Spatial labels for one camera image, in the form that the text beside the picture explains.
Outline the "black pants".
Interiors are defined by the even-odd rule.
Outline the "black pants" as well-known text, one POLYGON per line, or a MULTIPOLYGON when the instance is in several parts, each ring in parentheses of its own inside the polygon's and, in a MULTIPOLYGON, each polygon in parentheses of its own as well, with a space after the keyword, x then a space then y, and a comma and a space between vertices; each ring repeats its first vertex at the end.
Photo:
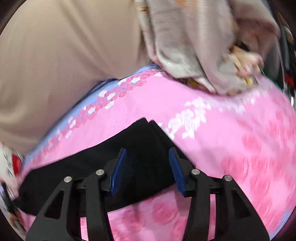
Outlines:
POLYGON ((155 121, 142 118, 101 144, 30 171, 13 203, 22 212, 36 216, 65 177, 82 179, 106 170, 125 152, 115 184, 108 182, 111 194, 106 198, 106 209, 135 204, 174 185, 170 148, 175 148, 180 158, 187 158, 155 121))

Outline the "white cartoon face pillow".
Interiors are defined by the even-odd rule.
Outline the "white cartoon face pillow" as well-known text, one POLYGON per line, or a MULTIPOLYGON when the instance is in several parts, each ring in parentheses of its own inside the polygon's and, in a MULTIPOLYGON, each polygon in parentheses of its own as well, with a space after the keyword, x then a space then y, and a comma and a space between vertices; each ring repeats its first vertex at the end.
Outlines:
POLYGON ((1 143, 1 182, 16 185, 16 176, 22 169, 23 155, 1 143))

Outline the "pink rose bedsheet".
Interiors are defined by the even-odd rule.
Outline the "pink rose bedsheet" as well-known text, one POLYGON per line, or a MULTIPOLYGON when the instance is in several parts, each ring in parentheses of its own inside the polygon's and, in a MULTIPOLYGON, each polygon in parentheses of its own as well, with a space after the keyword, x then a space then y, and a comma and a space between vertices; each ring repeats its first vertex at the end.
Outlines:
POLYGON ((158 69, 111 81, 77 104, 23 165, 23 193, 34 198, 86 160, 60 160, 93 147, 145 118, 155 121, 195 166, 231 175, 274 238, 295 208, 295 111, 260 77, 254 89, 221 97, 190 89, 158 69))

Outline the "hanging clothes clutter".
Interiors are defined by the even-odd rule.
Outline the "hanging clothes clutter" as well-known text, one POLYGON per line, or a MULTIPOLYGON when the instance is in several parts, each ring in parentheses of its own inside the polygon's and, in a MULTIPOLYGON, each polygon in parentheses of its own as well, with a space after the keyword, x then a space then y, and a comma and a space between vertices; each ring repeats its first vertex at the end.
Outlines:
POLYGON ((279 11, 276 16, 281 30, 283 90, 289 97, 295 98, 295 36, 279 11))

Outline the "large beige pillow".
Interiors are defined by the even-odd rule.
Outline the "large beige pillow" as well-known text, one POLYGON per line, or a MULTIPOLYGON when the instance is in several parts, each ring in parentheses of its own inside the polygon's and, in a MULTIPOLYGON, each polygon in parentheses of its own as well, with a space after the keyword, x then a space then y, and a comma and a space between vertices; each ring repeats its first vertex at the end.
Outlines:
POLYGON ((25 1, 1 33, 1 143, 29 152, 98 82, 149 63, 133 1, 25 1))

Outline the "floral beige blanket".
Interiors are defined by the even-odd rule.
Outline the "floral beige blanket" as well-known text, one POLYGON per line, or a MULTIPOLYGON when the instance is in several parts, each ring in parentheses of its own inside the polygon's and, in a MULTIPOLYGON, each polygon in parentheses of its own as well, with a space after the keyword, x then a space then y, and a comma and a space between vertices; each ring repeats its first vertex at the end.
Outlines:
POLYGON ((255 85, 280 28, 262 1, 136 1, 150 59, 192 88, 255 85))

